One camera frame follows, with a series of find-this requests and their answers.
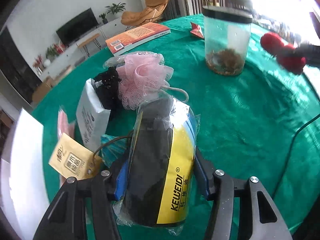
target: black lid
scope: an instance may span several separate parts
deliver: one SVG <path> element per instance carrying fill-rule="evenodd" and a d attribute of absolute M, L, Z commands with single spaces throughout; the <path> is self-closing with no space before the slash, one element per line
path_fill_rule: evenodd
<path fill-rule="evenodd" d="M 235 23 L 252 23 L 252 14 L 229 7 L 203 6 L 204 16 Z"/>

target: yellow label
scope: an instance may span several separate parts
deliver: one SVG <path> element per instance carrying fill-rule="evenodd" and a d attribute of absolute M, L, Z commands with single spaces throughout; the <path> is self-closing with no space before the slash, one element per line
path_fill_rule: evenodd
<path fill-rule="evenodd" d="M 157 224 L 185 220 L 191 190 L 194 144 L 184 126 L 173 128 L 171 154 Z"/>
<path fill-rule="evenodd" d="M 96 155 L 93 163 L 92 156 L 92 151 L 63 133 L 51 155 L 49 165 L 65 178 L 88 179 L 99 172 L 102 162 L 101 157 Z"/>

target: wire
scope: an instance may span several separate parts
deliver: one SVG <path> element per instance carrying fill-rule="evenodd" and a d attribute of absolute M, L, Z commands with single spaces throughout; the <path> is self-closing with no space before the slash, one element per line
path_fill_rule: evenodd
<path fill-rule="evenodd" d="M 292 138 L 292 141 L 291 141 L 291 144 L 290 144 L 290 147 L 289 147 L 289 152 L 288 152 L 288 154 L 287 154 L 287 158 L 286 158 L 286 160 L 285 160 L 285 165 L 284 165 L 283 170 L 282 170 L 282 172 L 281 172 L 281 177 L 280 177 L 280 179 L 278 180 L 277 185 L 276 185 L 276 189 L 274 190 L 274 192 L 273 192 L 273 194 L 272 194 L 272 199 L 275 198 L 276 193 L 277 193 L 277 191 L 278 191 L 278 189 L 279 189 L 279 186 L 280 186 L 280 184 L 281 184 L 281 181 L 282 181 L 282 179 L 283 179 L 283 177 L 284 177 L 285 170 L 286 170 L 286 168 L 287 168 L 287 165 L 288 165 L 288 162 L 289 162 L 289 159 L 290 159 L 290 156 L 291 156 L 291 152 L 292 152 L 293 143 L 294 143 L 295 138 L 297 137 L 297 135 L 298 135 L 303 129 L 305 129 L 309 124 L 313 123 L 313 122 L 314 122 L 315 120 L 317 120 L 319 117 L 320 117 L 320 114 L 318 114 L 317 116 L 315 116 L 314 118 L 312 118 L 309 122 L 306 122 L 306 123 L 305 123 L 304 125 L 302 125 L 302 126 L 296 131 L 296 133 L 294 134 L 294 136 L 293 136 L 293 138 Z"/>
<path fill-rule="evenodd" d="M 185 95 L 185 97 L 186 97 L 186 100 L 182 101 L 182 103 L 186 103 L 186 102 L 189 101 L 188 93 L 185 90 L 181 89 L 181 88 L 173 88 L 173 87 L 167 87 L 167 86 L 162 86 L 162 88 L 169 89 L 169 90 L 174 90 L 174 91 L 179 91 L 179 92 L 183 93 Z"/>
<path fill-rule="evenodd" d="M 102 145 L 94 152 L 94 154 L 92 155 L 92 162 L 93 162 L 93 164 L 95 164 L 94 161 L 95 161 L 95 156 L 96 156 L 96 154 L 97 154 L 103 147 L 106 147 L 106 146 L 108 146 L 108 145 L 110 145 L 110 144 L 112 144 L 112 143 L 114 143 L 114 142 L 116 142 L 116 141 L 118 141 L 118 140 L 125 139 L 125 138 L 130 138 L 130 139 L 131 139 L 132 136 L 131 136 L 131 135 L 119 136 L 119 137 L 117 137 L 117 138 L 114 138 L 114 139 L 112 139 L 112 140 L 110 140 L 110 141 L 102 144 Z"/>

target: book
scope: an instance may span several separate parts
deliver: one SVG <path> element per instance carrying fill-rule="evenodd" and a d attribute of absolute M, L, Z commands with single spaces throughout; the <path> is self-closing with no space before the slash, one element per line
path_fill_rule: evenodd
<path fill-rule="evenodd" d="M 106 44 L 114 56 L 119 56 L 147 41 L 169 33 L 170 28 L 167 26 L 147 23 L 107 39 Z"/>

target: white wall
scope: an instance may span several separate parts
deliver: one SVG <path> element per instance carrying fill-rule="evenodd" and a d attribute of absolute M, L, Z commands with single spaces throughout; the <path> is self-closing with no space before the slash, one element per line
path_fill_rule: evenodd
<path fill-rule="evenodd" d="M 128 11 L 142 11 L 141 0 L 21 0 L 10 15 L 7 27 L 32 67 L 38 54 L 45 57 L 47 47 L 59 41 L 55 32 L 66 22 L 90 7 L 101 22 L 99 15 L 106 12 L 105 6 L 119 2 L 125 2 Z M 109 14 L 107 19 L 114 18 Z"/>

